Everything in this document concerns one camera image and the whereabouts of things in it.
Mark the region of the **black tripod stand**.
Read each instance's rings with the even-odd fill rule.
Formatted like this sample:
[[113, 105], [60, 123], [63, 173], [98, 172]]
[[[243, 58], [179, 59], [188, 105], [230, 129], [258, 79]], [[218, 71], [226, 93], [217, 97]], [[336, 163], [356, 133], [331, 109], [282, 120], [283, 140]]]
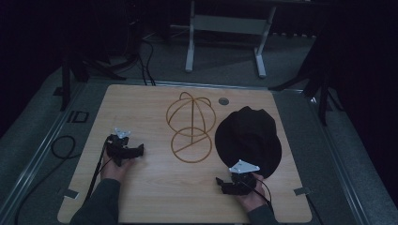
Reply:
[[297, 76], [287, 82], [269, 88], [271, 91], [283, 91], [293, 84], [307, 80], [308, 82], [302, 94], [307, 98], [313, 98], [319, 93], [317, 116], [323, 126], [327, 124], [326, 112], [328, 98], [332, 100], [339, 110], [342, 109], [329, 91], [332, 83], [332, 75], [338, 66], [339, 51], [335, 47], [335, 40], [336, 38], [331, 34], [320, 33], [301, 64]]
[[70, 89], [70, 73], [73, 73], [78, 82], [87, 82], [89, 75], [85, 70], [85, 66], [89, 65], [96, 71], [102, 73], [108, 78], [113, 80], [125, 81], [124, 77], [116, 75], [110, 69], [102, 66], [94, 59], [90, 59], [88, 56], [81, 52], [76, 52], [71, 49], [65, 49], [62, 58], [62, 86], [60, 87], [60, 94], [62, 97], [62, 104], [60, 111], [63, 112], [71, 101], [71, 89]]

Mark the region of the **person's right hand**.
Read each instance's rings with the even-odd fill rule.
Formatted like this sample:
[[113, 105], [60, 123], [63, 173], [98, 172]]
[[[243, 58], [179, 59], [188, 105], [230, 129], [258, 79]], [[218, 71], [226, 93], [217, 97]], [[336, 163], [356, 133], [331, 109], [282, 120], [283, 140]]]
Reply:
[[265, 200], [265, 191], [263, 189], [264, 177], [256, 173], [253, 176], [256, 181], [254, 190], [247, 195], [236, 197], [237, 202], [241, 205], [246, 213], [264, 204], [268, 205], [267, 201]]

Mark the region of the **metal floor rail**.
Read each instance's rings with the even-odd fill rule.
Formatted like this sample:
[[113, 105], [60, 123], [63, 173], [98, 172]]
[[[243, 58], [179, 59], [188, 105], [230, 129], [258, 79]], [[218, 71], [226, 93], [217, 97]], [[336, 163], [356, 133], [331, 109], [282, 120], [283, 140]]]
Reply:
[[307, 97], [306, 100], [310, 106], [314, 118], [317, 120], [320, 132], [327, 143], [334, 170], [357, 225], [371, 225], [370, 219], [367, 217], [363, 209], [363, 205], [360, 202], [359, 195], [355, 190], [353, 182], [351, 181], [348, 170], [344, 165], [343, 157], [337, 144], [338, 140], [333, 137], [332, 131], [330, 130], [331, 122], [329, 122], [327, 119], [325, 119], [323, 122], [319, 116], [318, 109], [321, 106], [321, 100], [317, 96]]
[[212, 83], [195, 83], [195, 82], [166, 82], [157, 81], [154, 85], [145, 85], [144, 82], [138, 80], [126, 80], [124, 82], [116, 82], [113, 84], [127, 85], [127, 86], [143, 86], [143, 87], [190, 87], [190, 88], [209, 88], [209, 89], [245, 89], [245, 90], [266, 90], [271, 92], [280, 92], [270, 90], [265, 86], [239, 86], [239, 85], [228, 85], [228, 84], [212, 84]]
[[8, 194], [4, 203], [0, 206], [0, 223], [7, 224], [12, 219], [17, 208], [23, 201], [23, 198], [28, 191], [31, 183], [41, 167], [42, 162], [46, 158], [52, 141], [59, 134], [60, 130], [67, 121], [70, 110], [76, 99], [85, 88], [84, 83], [78, 82], [71, 91], [70, 101], [63, 111], [60, 111], [47, 134], [40, 142], [40, 146], [36, 149], [34, 155], [30, 158], [29, 163], [24, 167], [20, 176], [18, 177], [13, 189]]

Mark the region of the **gold wire hat stand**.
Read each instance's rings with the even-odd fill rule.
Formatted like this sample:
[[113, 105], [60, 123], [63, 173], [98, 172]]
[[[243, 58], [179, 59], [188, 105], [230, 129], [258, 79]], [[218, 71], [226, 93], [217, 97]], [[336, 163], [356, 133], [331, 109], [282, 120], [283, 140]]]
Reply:
[[182, 92], [166, 111], [166, 124], [173, 131], [170, 147], [173, 155], [184, 163], [199, 163], [213, 149], [210, 132], [217, 115], [207, 97]]

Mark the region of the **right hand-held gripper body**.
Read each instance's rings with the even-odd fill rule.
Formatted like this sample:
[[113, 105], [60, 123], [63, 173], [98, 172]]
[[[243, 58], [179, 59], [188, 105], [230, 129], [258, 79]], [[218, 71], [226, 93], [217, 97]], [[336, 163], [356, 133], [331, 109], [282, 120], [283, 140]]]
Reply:
[[229, 171], [232, 180], [233, 195], [247, 195], [256, 187], [254, 172], [260, 170], [259, 166], [253, 165], [240, 159]]

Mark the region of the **white metal stand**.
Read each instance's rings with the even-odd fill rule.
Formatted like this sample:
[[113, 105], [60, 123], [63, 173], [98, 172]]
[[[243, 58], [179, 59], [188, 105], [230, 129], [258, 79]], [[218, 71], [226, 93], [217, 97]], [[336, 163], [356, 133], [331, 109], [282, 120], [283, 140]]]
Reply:
[[268, 10], [268, 17], [263, 19], [234, 18], [224, 16], [211, 16], [205, 14], [197, 14], [195, 12], [195, 0], [189, 0], [189, 44], [185, 61], [185, 71], [193, 71], [194, 63], [194, 33], [196, 31], [222, 32], [230, 34], [257, 35], [260, 43], [253, 49], [253, 56], [259, 78], [266, 78], [266, 66], [263, 59], [263, 51], [268, 39], [270, 28], [273, 24], [276, 6], [271, 6]]

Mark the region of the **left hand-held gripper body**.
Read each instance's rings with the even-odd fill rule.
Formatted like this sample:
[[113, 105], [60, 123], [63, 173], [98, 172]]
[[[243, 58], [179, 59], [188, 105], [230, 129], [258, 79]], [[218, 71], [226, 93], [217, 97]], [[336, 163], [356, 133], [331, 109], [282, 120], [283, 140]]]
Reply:
[[115, 128], [115, 133], [110, 134], [105, 141], [105, 149], [107, 155], [120, 167], [124, 151], [127, 149], [129, 142], [130, 131], [124, 131], [120, 128]]

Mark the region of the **person's left hand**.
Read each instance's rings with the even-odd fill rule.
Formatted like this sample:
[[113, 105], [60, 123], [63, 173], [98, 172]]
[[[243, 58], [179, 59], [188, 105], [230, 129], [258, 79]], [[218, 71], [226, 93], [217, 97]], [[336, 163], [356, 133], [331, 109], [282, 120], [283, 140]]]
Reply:
[[125, 159], [122, 161], [122, 164], [118, 166], [107, 154], [105, 154], [103, 156], [100, 178], [102, 180], [113, 179], [122, 183], [134, 163], [134, 159]]

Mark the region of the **black bucket hat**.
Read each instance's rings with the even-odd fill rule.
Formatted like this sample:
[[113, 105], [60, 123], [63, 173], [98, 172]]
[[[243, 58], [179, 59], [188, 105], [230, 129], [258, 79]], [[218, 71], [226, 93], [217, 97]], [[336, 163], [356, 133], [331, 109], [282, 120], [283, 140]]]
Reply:
[[282, 146], [275, 120], [263, 109], [245, 106], [231, 112], [217, 127], [215, 146], [222, 162], [232, 168], [241, 159], [258, 166], [270, 177], [282, 160]]

